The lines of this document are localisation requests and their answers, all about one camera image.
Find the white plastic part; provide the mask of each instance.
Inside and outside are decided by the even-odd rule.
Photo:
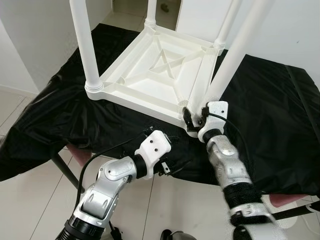
[[[198,105],[196,112],[199,116],[201,108],[206,103],[219,101],[221,98],[274,2],[275,0],[255,0],[253,2],[210,87]]]
[[[70,0],[70,7],[86,79],[85,90],[96,93],[101,91],[104,85],[99,78],[86,0]]]
[[[144,24],[147,27],[156,27],[156,10],[157,10],[157,0],[148,0],[148,9],[146,13],[146,19]]]
[[[92,100],[105,99],[186,129],[183,107],[196,121],[207,102],[220,99],[273,2],[255,1],[210,85],[241,0],[232,1],[215,45],[157,26],[157,0],[149,0],[144,30],[100,78],[86,0],[70,0],[86,93]]]
[[[239,8],[241,6],[242,0],[232,0],[224,18],[223,24],[219,31],[218,37],[214,40],[213,47],[219,49],[218,56],[220,56],[225,49],[226,40],[230,29],[235,21]]]
[[[228,115],[228,103],[226,101],[211,101],[208,102],[209,113],[219,115],[223,118],[227,118]],[[224,133],[224,126],[226,122],[215,116],[208,116],[203,128],[198,133],[199,141],[204,143],[204,134],[211,129],[219,129],[220,132]]]
[[[148,180],[154,175],[154,166],[159,159],[171,151],[171,145],[162,131],[155,130],[140,145],[134,154],[140,154],[146,165],[146,176]]]
[[[264,203],[264,205],[268,208],[270,213],[278,213],[278,212],[282,212],[282,211],[286,211],[289,209],[294,209],[297,208],[297,202],[290,202],[287,203],[283,206],[280,207],[275,207],[272,205],[272,203],[270,202],[270,196],[269,195],[262,195],[262,201]],[[293,217],[289,217],[289,218],[285,218],[285,219],[281,219],[281,220],[277,220],[276,222],[278,223],[278,225],[282,228],[282,229],[289,229],[291,227],[293,227],[296,222],[298,220],[297,216],[293,216]]]

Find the metal table leg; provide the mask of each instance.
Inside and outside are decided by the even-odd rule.
[[[78,184],[79,184],[78,179],[70,170],[70,168],[65,163],[65,161],[60,157],[60,155],[57,153],[55,156],[51,158],[51,160],[61,170],[61,172],[66,176],[66,178],[73,184],[73,186],[75,186],[75,188],[78,188]],[[84,192],[85,192],[85,189],[82,186],[81,193],[84,193]]]
[[[288,219],[300,215],[315,213],[320,211],[320,201],[310,202],[307,205],[291,208],[289,210],[273,213],[276,220]]]

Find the table leg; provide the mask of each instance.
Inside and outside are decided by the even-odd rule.
[[[65,161],[60,157],[60,155],[57,153],[55,156],[51,158],[51,160],[61,170],[61,172],[66,176],[66,178],[73,184],[73,186],[75,186],[75,188],[78,188],[78,184],[79,184],[78,179],[70,170],[70,168],[65,163]],[[84,192],[85,192],[85,189],[82,186],[81,193],[84,193]]]

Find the tiled floor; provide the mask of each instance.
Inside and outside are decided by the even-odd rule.
[[[21,95],[0,91],[0,133],[5,135],[31,101]],[[78,177],[81,167],[70,152],[62,149],[63,160]],[[84,187],[91,185],[99,167],[108,161],[98,157],[88,167]],[[2,240],[55,239],[73,211],[76,189],[49,161],[24,174],[0,182],[0,235]],[[297,201],[305,205],[318,198]],[[183,230],[199,240],[231,240],[227,205],[219,187],[155,176],[139,179],[120,194],[112,222],[124,240],[158,240],[161,231]],[[305,215],[312,231],[320,233],[319,214]],[[285,230],[289,240],[319,240],[302,217]]]
[[[171,30],[176,29],[180,9],[180,4],[176,2],[179,1],[158,1],[155,15],[157,25]],[[169,12],[161,10],[162,3],[168,5]],[[147,5],[148,0],[115,0],[113,13],[109,14],[102,23],[141,32],[147,17]]]

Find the white floor tile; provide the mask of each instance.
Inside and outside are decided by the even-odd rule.
[[[310,204],[310,203],[311,203],[310,201],[307,201],[307,200],[304,200],[304,199],[299,200],[300,206],[301,206],[301,205],[307,205],[307,204]],[[316,214],[316,217],[317,217],[317,219],[318,219],[318,221],[319,221],[319,224],[320,224],[320,212],[316,211],[315,214]]]
[[[0,91],[0,126],[24,99],[24,96]]]
[[[306,200],[306,201],[312,202],[311,196],[306,196],[306,197],[302,198],[301,200]]]
[[[112,12],[101,23],[136,31],[141,23],[142,18],[142,16],[135,16],[122,12]]]
[[[308,203],[305,200],[298,200],[296,201],[298,207],[306,205]],[[318,234],[320,234],[320,225],[317,218],[317,215],[315,213],[309,213],[304,215],[305,220],[307,224],[309,225],[310,229]],[[295,223],[295,225],[289,229],[286,229],[288,239],[290,240],[319,240],[319,235],[312,233],[306,223],[304,222],[304,219],[302,216],[298,216],[298,219]]]
[[[218,186],[155,176],[144,240],[160,239],[164,229],[196,239],[232,239],[228,207]]]
[[[143,17],[147,12],[147,6],[148,0],[115,0],[113,11]]]
[[[60,155],[66,163],[71,159],[67,150],[61,150]],[[48,161],[0,182],[1,239],[30,239],[61,177],[61,171]]]
[[[12,125],[17,121],[18,117],[25,109],[25,107],[32,101],[32,98],[26,97],[19,106],[11,113],[11,115],[5,120],[5,122],[0,126],[0,135],[7,135]]]
[[[95,179],[100,166],[108,158],[98,157],[86,170],[84,187],[87,188]],[[81,167],[72,158],[70,169],[78,177]],[[130,183],[121,193],[119,204],[111,218],[112,223],[123,232],[123,239],[141,240],[145,226],[152,181],[138,179]],[[72,214],[76,200],[76,189],[63,176],[57,186],[31,240],[54,239],[62,230],[65,221]]]
[[[319,201],[319,198],[317,196],[311,196],[312,202],[317,202]]]
[[[110,156],[103,156],[103,155],[101,155],[101,157],[102,157],[102,158],[109,159],[109,160],[115,159],[115,158],[112,158],[112,157],[110,157]]]
[[[282,212],[282,211],[286,211],[286,210],[289,210],[289,209],[293,209],[293,208],[297,207],[297,203],[296,202],[290,202],[290,203],[285,204],[283,206],[275,207],[270,202],[270,196],[269,195],[263,195],[262,196],[262,201],[264,202],[264,204],[266,204],[267,208],[273,214],[274,213],[279,213],[279,212]],[[296,217],[290,217],[290,218],[278,220],[277,223],[279,224],[279,226],[281,228],[289,229],[289,228],[292,228],[292,226],[294,226],[296,224],[297,220],[298,220],[298,217],[296,216]]]

